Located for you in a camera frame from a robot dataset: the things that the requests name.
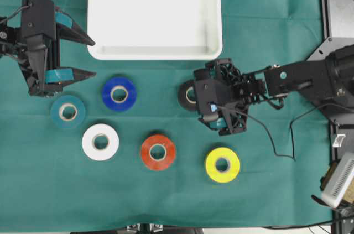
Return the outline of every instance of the black tape roll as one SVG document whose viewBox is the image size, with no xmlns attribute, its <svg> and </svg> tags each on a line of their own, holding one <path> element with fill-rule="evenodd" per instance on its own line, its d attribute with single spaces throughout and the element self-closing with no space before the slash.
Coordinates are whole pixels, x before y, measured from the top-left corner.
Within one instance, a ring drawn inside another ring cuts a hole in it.
<svg viewBox="0 0 354 234">
<path fill-rule="evenodd" d="M 180 105 L 184 109 L 186 109 L 188 111 L 196 111 L 197 110 L 197 102 L 188 99 L 188 96 L 187 96 L 187 93 L 192 89 L 193 89 L 193 80 L 189 80 L 189 81 L 183 83 L 179 87 L 179 91 L 178 91 L 178 102 L 180 103 Z"/>
</svg>

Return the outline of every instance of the black cable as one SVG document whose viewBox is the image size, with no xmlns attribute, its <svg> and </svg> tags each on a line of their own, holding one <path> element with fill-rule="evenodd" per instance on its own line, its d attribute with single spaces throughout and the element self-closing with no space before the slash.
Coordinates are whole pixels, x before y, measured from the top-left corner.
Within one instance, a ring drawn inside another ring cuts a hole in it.
<svg viewBox="0 0 354 234">
<path fill-rule="evenodd" d="M 266 228 L 268 230 L 296 230 L 299 228 L 317 227 L 317 226 L 322 226 L 322 225 L 333 224 L 333 223 L 336 223 L 336 222 L 339 222 L 342 220 L 346 220 L 346 219 L 354 219 L 354 215 L 341 217 L 340 219 L 333 219 L 333 220 L 328 220 L 328 221 L 324 221 L 324 222 L 319 222 L 319 223 L 315 223 L 315 224 L 311 224 L 311 225 L 287 226 L 287 227 L 269 226 L 269 227 L 263 227 L 263 228 Z"/>
<path fill-rule="evenodd" d="M 350 112 L 353 112 L 354 113 L 354 110 L 351 109 L 351 108 L 347 108 L 347 107 L 344 107 L 344 106 L 341 106 L 341 105 L 338 105 L 338 104 L 335 104 L 335 103 L 327 103 L 327 104 L 322 104 L 322 105 L 319 105 L 319 106 L 316 106 L 312 109 L 310 109 L 309 111 L 301 114 L 300 116 L 296 117 L 295 119 L 293 119 L 291 122 L 290 122 L 290 132 L 291 132 L 291 142 L 293 144 L 293 157 L 295 158 L 295 141 L 294 141 L 294 131 L 293 131 L 293 124 L 295 121 L 297 121 L 298 119 L 306 116 L 307 114 L 311 113 L 312 111 L 315 111 L 315 110 L 319 110 L 323 107 L 326 107 L 326 106 L 334 106 L 334 107 L 337 107 L 337 108 L 341 108 L 343 110 L 347 110 L 347 111 L 350 111 Z"/>
<path fill-rule="evenodd" d="M 2 20 L 0 21 L 0 25 L 3 24 L 3 23 L 5 23 L 5 22 L 7 22 L 7 21 L 9 21 L 10 19 L 14 18 L 15 16 L 17 16 L 17 14 L 18 14 L 19 12 L 21 12 L 22 10 L 25 10 L 25 9 L 27 9 L 27 8 L 29 8 L 29 7 L 30 7 L 30 6 L 22 6 L 22 7 L 18 8 L 15 12 L 13 12 L 12 15 L 10 15 L 9 17 L 7 17 L 7 18 L 5 18 L 5 19 L 2 19 Z"/>
<path fill-rule="evenodd" d="M 240 115 L 243 115 L 243 116 L 246 116 L 248 118 L 251 118 L 252 120 L 254 120 L 255 122 L 257 122 L 258 124 L 260 124 L 261 126 L 263 126 L 263 128 L 265 129 L 265 131 L 267 132 L 268 136 L 269 136 L 269 139 L 272 143 L 272 147 L 273 147 L 273 152 L 274 152 L 274 155 L 276 155 L 277 157 L 285 157 L 285 158 L 291 158 L 293 161 L 296 161 L 295 160 L 295 156 L 294 156 L 294 149 L 293 149 L 293 156 L 291 155 L 282 155 L 282 154 L 278 154 L 277 153 L 277 150 L 275 148 L 275 145 L 274 145 L 274 140 L 273 140 L 273 137 L 272 135 L 270 134 L 270 131 L 268 130 L 267 126 L 261 122 L 260 120 L 252 117 L 251 115 L 247 114 L 247 113 L 244 113 L 242 111 L 239 111 L 237 109 L 231 109 L 231 108 L 226 108 L 226 107 L 222 107 L 222 106 L 218 106 L 216 105 L 218 108 L 222 109 L 222 110 L 229 110 L 229 111 L 233 111 L 234 113 L 237 113 L 237 114 L 240 114 Z"/>
<path fill-rule="evenodd" d="M 261 95 L 261 97 L 276 110 L 281 110 L 284 107 L 284 99 L 283 98 L 278 99 L 279 105 L 277 105 L 274 102 L 272 102 L 271 99 L 267 98 L 265 95 Z"/>
<path fill-rule="evenodd" d="M 322 229 L 323 231 L 327 232 L 328 234 L 331 234 L 331 232 L 326 231 L 323 227 L 319 226 L 320 229 Z"/>
</svg>

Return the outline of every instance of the teal tape roll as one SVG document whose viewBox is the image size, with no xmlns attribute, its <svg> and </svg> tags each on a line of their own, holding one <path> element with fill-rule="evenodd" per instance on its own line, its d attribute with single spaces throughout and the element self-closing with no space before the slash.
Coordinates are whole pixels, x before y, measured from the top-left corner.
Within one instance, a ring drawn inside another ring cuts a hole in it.
<svg viewBox="0 0 354 234">
<path fill-rule="evenodd" d="M 64 81 L 74 80 L 74 73 L 72 69 L 58 69 L 58 70 L 48 70 L 45 73 L 45 82 L 49 83 L 58 83 Z"/>
<path fill-rule="evenodd" d="M 50 117 L 60 128 L 72 129 L 79 126 L 85 119 L 85 105 L 75 96 L 61 96 L 52 105 Z"/>
</svg>

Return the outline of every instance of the tape roll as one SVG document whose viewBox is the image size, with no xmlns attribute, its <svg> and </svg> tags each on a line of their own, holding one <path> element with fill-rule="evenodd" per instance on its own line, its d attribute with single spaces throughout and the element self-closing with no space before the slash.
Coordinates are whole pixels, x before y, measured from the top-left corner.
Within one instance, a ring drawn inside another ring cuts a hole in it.
<svg viewBox="0 0 354 234">
<path fill-rule="evenodd" d="M 54 123 L 63 129 L 75 128 L 80 125 L 86 116 L 85 105 L 75 96 L 61 96 L 51 106 L 50 117 Z"/>
<path fill-rule="evenodd" d="M 152 156 L 154 147 L 163 148 L 164 154 L 157 159 Z M 173 142 L 166 136 L 156 134 L 146 139 L 141 148 L 143 163 L 151 170 L 164 170 L 170 167 L 176 156 L 176 149 Z"/>
<path fill-rule="evenodd" d="M 188 111 L 196 111 L 197 110 L 197 102 L 189 98 L 188 94 L 190 91 L 193 91 L 193 80 L 189 80 L 183 83 L 179 87 L 178 91 L 178 102 L 180 105 Z"/>
<path fill-rule="evenodd" d="M 106 137 L 107 145 L 99 148 L 95 144 L 97 137 Z M 109 125 L 96 124 L 86 130 L 82 137 L 82 149 L 85 154 L 96 161 L 103 161 L 112 158 L 119 147 L 119 136 L 117 132 Z"/>
<path fill-rule="evenodd" d="M 116 90 L 123 90 L 123 100 L 115 100 L 113 94 Z M 137 90 L 132 82 L 124 77 L 114 77 L 106 82 L 102 90 L 103 103 L 113 111 L 127 111 L 137 100 Z"/>
<path fill-rule="evenodd" d="M 216 167 L 218 160 L 225 160 L 227 168 L 219 171 Z M 208 176 L 217 183 L 229 183 L 240 172 L 240 160 L 234 151 L 226 147 L 216 148 L 205 159 L 205 170 Z"/>
</svg>

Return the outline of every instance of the blue tape roll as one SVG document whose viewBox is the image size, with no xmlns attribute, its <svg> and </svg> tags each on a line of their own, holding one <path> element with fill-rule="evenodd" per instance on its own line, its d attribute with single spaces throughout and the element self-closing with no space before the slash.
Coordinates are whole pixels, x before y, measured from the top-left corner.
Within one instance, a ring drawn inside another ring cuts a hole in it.
<svg viewBox="0 0 354 234">
<path fill-rule="evenodd" d="M 126 98 L 121 101 L 113 99 L 113 92 L 122 89 L 126 92 Z M 127 111 L 137 100 L 137 89 L 130 80 L 124 77 L 114 77 L 106 82 L 102 90 L 103 103 L 113 111 Z"/>
<path fill-rule="evenodd" d="M 75 114 L 71 119 L 66 119 L 63 116 L 63 111 L 66 107 L 72 107 Z M 86 116 L 85 105 L 75 96 L 61 96 L 52 105 L 50 117 L 54 123 L 63 129 L 72 129 L 80 125 Z"/>
</svg>

